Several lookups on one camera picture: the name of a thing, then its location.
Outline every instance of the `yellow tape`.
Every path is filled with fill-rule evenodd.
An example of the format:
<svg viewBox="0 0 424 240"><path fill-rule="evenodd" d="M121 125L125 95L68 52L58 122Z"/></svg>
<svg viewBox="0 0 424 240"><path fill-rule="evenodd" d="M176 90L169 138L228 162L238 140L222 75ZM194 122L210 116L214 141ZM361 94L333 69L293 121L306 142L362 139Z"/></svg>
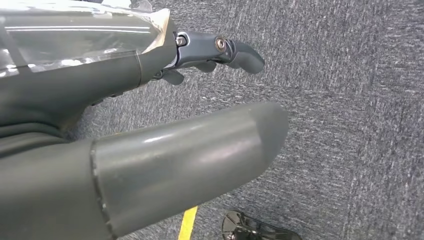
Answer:
<svg viewBox="0 0 424 240"><path fill-rule="evenodd" d="M184 212L182 217L181 228L179 229L178 240L190 240L193 231L193 225L195 224L196 212L198 206L190 208Z"/></svg>

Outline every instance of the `carpet floor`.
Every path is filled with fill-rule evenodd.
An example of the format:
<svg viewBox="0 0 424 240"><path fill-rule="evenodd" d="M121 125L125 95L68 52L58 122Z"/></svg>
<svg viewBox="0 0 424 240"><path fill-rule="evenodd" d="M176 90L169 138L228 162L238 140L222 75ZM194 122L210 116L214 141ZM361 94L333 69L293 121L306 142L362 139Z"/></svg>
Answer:
<svg viewBox="0 0 424 240"><path fill-rule="evenodd" d="M304 240L424 240L424 1L152 0L180 30L254 46L264 72L184 70L89 107L75 139L274 101L290 130L259 178L199 206L192 240L239 209ZM177 240L182 214L124 240Z"/></svg>

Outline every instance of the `metal screw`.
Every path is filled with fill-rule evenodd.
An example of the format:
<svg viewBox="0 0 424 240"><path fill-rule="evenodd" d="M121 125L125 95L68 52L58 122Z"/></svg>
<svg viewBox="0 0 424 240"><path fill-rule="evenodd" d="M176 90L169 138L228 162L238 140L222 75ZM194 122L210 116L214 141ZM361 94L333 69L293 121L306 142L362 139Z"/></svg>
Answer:
<svg viewBox="0 0 424 240"><path fill-rule="evenodd" d="M228 240L236 240L236 235L234 233L231 233L230 235L228 235L227 239Z"/></svg>
<svg viewBox="0 0 424 240"><path fill-rule="evenodd" d="M177 36L175 38L175 43L176 43L177 46L181 47L181 46L184 46L184 45L187 44L187 40L183 36Z"/></svg>
<svg viewBox="0 0 424 240"><path fill-rule="evenodd" d="M222 37L217 37L215 40L215 47L216 49L218 49L218 51L220 52L224 52L226 49L226 44L225 44L225 40Z"/></svg>

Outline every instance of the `robotic hand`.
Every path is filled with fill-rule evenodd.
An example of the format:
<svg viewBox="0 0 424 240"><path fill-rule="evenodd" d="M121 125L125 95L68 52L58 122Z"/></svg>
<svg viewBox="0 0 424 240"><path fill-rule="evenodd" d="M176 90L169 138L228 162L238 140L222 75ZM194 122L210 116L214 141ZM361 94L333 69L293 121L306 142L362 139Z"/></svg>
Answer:
<svg viewBox="0 0 424 240"><path fill-rule="evenodd" d="M0 239L108 240L237 188L275 159L288 131L277 103L69 142L89 105L216 64L255 74L238 41L177 31L170 11L84 1L0 6Z"/></svg>

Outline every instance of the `plastic wrap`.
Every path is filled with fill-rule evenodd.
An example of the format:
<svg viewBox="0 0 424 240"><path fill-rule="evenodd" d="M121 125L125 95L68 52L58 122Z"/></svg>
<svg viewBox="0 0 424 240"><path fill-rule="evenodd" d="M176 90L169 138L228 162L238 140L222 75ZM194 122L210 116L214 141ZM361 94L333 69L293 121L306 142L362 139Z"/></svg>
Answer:
<svg viewBox="0 0 424 240"><path fill-rule="evenodd" d="M152 12L144 0L135 7L73 0L2 2L0 23L24 62L14 61L11 47L0 39L0 78L24 66L32 72L48 71L162 46L170 11Z"/></svg>

